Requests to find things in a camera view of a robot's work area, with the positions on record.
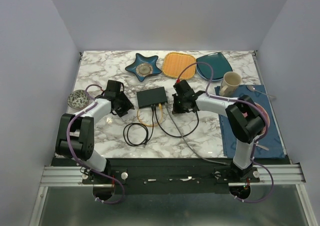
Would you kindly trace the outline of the black network switch box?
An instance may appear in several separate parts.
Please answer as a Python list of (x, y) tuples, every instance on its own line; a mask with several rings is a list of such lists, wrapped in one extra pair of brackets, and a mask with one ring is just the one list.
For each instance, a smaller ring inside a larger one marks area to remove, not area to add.
[(139, 109), (148, 108), (152, 105), (162, 105), (168, 102), (166, 91), (163, 86), (138, 91), (136, 97)]

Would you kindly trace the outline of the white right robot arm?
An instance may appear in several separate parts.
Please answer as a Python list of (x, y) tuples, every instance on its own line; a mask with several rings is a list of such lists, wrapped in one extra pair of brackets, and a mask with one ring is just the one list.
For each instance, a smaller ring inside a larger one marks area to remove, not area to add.
[(178, 79), (173, 85), (173, 114), (206, 111), (226, 117), (236, 138), (236, 150), (230, 166), (230, 177), (241, 182), (247, 178), (253, 166), (255, 142), (268, 131), (268, 121), (253, 100), (210, 95), (206, 91), (195, 92), (186, 80)]

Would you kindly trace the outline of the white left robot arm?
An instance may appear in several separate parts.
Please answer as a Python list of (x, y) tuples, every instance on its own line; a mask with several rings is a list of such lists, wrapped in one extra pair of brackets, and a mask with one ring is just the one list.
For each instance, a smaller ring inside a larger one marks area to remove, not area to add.
[(80, 166), (93, 172), (93, 177), (101, 184), (107, 183), (111, 177), (109, 161), (95, 151), (95, 124), (109, 114), (120, 118), (134, 109), (125, 95), (124, 84), (116, 80), (108, 80), (105, 89), (96, 97), (91, 97), (87, 86), (84, 96), (92, 100), (91, 104), (81, 111), (65, 113), (60, 118), (55, 153), (75, 160)]

